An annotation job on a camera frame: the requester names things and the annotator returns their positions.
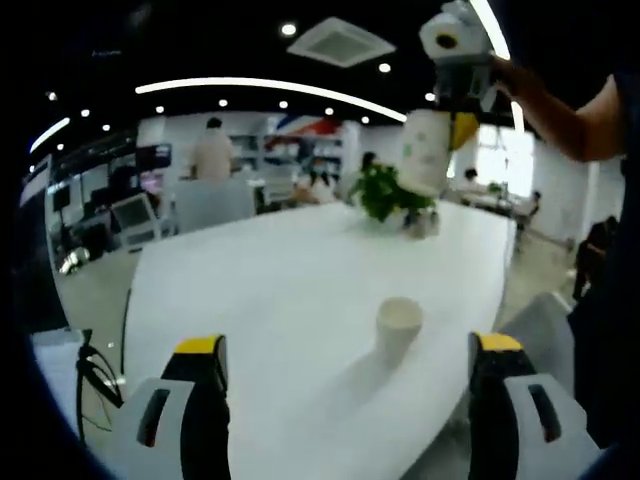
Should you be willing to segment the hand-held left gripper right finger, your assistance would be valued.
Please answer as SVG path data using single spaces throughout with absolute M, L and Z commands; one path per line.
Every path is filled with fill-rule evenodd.
M 578 479 L 601 456 L 582 407 L 523 346 L 469 337 L 471 479 Z

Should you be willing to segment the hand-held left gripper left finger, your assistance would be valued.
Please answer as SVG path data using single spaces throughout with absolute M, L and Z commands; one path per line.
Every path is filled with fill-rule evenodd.
M 117 479 L 229 479 L 226 337 L 182 341 L 158 378 L 116 412 L 109 470 Z

